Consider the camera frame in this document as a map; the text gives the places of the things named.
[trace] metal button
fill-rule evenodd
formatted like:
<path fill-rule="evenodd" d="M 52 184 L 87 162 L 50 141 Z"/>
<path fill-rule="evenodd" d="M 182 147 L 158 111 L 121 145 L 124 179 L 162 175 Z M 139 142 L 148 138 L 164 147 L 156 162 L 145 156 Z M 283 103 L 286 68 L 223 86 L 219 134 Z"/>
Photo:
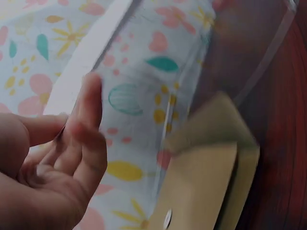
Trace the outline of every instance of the metal button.
<path fill-rule="evenodd" d="M 163 224 L 163 229 L 166 230 L 169 227 L 169 224 L 171 223 L 171 219 L 172 219 L 172 210 L 168 210 L 167 214 L 165 216 L 164 219 L 164 224 Z"/>

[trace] floral pattern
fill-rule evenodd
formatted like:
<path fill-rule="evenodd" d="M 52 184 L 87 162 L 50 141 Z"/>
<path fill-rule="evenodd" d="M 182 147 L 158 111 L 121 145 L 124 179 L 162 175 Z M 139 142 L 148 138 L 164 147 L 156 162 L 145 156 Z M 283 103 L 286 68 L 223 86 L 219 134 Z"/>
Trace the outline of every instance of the floral pattern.
<path fill-rule="evenodd" d="M 113 1 L 0 0 L 0 112 L 42 115 L 75 48 Z M 200 37 L 214 12 L 204 1 L 143 0 L 98 66 L 108 168 L 74 230 L 147 228 L 171 161 L 161 138 L 186 119 L 201 70 L 186 55 L 201 62 L 208 46 Z M 2 11 L 7 5 L 16 12 Z"/>
<path fill-rule="evenodd" d="M 30 86 L 36 96 L 20 102 L 18 112 L 25 116 L 42 115 L 52 90 L 52 82 L 45 74 L 35 74 L 30 78 Z"/>
<path fill-rule="evenodd" d="M 62 48 L 58 51 L 57 55 L 60 57 L 70 46 L 72 43 L 74 43 L 76 46 L 78 46 L 79 42 L 81 39 L 85 36 L 85 30 L 89 27 L 89 24 L 84 24 L 81 26 L 76 32 L 73 31 L 72 24 L 69 20 L 67 20 L 67 28 L 68 31 L 58 29 L 58 28 L 53 28 L 52 30 L 64 37 L 57 37 L 54 38 L 56 41 L 63 41 L 65 42 Z"/>
<path fill-rule="evenodd" d="M 196 30 L 187 20 L 186 14 L 181 11 L 176 6 L 171 7 L 160 7 L 155 10 L 157 14 L 163 15 L 165 20 L 163 21 L 163 25 L 169 28 L 178 28 L 180 25 L 186 28 L 191 34 L 195 34 Z"/>

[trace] kraft paper envelope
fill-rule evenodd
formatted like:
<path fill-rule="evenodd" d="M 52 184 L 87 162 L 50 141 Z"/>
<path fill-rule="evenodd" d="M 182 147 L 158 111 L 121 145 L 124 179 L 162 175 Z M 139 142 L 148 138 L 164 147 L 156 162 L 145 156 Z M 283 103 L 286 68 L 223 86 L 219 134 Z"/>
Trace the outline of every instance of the kraft paper envelope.
<path fill-rule="evenodd" d="M 260 150 L 228 96 L 218 93 L 171 134 L 165 146 L 174 156 L 148 229 L 165 229 L 171 210 L 169 230 L 234 230 Z"/>

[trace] wooden surface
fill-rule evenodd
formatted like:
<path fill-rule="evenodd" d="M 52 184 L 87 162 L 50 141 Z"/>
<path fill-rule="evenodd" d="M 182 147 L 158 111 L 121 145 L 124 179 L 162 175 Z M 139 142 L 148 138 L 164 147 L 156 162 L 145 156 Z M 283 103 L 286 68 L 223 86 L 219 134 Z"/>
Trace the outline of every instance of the wooden surface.
<path fill-rule="evenodd" d="M 307 1 L 239 110 L 262 150 L 237 230 L 307 230 Z"/>

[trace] hand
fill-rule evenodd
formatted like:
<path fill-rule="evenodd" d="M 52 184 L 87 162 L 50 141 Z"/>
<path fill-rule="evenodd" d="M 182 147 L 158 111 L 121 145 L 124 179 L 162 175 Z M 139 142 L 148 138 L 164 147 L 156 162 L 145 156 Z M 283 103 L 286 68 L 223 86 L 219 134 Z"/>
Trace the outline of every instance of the hand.
<path fill-rule="evenodd" d="M 212 8 L 216 12 L 221 12 L 227 8 L 232 7 L 235 4 L 234 0 L 213 0 Z"/>
<path fill-rule="evenodd" d="M 67 117 L 0 114 L 0 229 L 71 230 L 105 173 L 101 80 L 89 74 Z M 33 154 L 29 147 L 50 143 Z"/>

